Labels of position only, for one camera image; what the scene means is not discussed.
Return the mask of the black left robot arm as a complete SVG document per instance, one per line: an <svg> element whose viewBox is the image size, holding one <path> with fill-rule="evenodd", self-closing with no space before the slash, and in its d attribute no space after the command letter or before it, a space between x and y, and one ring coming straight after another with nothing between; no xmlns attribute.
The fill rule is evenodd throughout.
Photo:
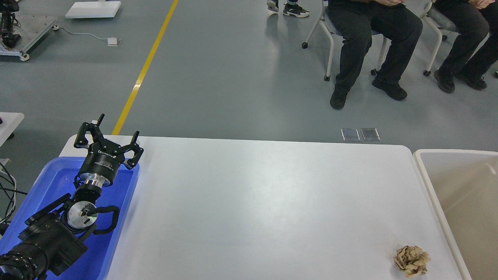
<svg viewBox="0 0 498 280"><path fill-rule="evenodd" d="M74 142L88 153L74 178L75 192L65 194L25 220L20 243L1 255L2 280L45 280L51 271L60 275L87 251L91 235L111 233L118 225L120 208L96 205L105 187L112 186L119 168L132 170L144 149L136 131L128 145L106 139L96 123L82 123Z"/></svg>

